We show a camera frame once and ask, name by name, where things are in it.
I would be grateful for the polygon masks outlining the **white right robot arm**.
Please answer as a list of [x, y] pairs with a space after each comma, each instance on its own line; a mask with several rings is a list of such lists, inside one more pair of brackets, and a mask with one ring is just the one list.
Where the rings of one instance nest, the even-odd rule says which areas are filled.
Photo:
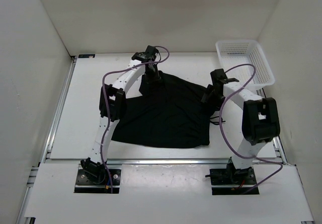
[[[256, 74], [241, 83], [236, 78], [228, 78], [224, 69], [216, 69], [210, 73], [212, 84], [208, 85], [201, 102], [214, 105], [219, 110], [219, 128], [222, 137], [233, 152], [227, 164], [226, 178], [236, 184], [244, 178], [258, 157], [259, 151], [273, 138], [280, 134], [280, 123], [276, 100], [263, 98], [247, 89], [247, 85]], [[242, 110], [241, 129], [243, 139], [235, 150], [225, 136], [222, 126], [222, 113], [225, 104], [232, 100]]]

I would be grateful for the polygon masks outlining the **black shorts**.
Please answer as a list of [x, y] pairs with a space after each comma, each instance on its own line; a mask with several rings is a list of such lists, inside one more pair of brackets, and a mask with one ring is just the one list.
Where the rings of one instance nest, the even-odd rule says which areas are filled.
[[210, 144], [210, 118], [215, 104], [203, 103], [207, 89], [159, 72], [161, 81], [141, 77], [139, 97], [127, 99], [125, 115], [112, 140], [159, 148], [195, 148]]

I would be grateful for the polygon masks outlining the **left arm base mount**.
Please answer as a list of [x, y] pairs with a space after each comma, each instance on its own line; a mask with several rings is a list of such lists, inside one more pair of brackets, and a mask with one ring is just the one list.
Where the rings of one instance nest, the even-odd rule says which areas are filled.
[[105, 169], [103, 164], [90, 158], [80, 161], [75, 180], [74, 193], [119, 194], [121, 169]]

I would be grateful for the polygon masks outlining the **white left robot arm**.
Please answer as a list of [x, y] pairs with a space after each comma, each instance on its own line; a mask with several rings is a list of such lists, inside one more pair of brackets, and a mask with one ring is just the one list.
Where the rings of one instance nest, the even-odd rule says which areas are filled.
[[145, 73], [152, 80], [159, 79], [158, 55], [157, 47], [149, 45], [144, 52], [135, 53], [125, 69], [108, 72], [102, 78], [99, 130], [88, 158], [80, 162], [88, 178], [95, 184], [102, 183], [109, 174], [107, 150], [116, 126], [125, 114], [126, 94]]

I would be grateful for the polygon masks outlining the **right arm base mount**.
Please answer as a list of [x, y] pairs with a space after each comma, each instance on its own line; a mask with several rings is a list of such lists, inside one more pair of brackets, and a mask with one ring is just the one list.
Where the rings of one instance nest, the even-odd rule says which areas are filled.
[[210, 179], [212, 195], [259, 195], [253, 167], [237, 170], [233, 164], [224, 169], [210, 169], [205, 178]]

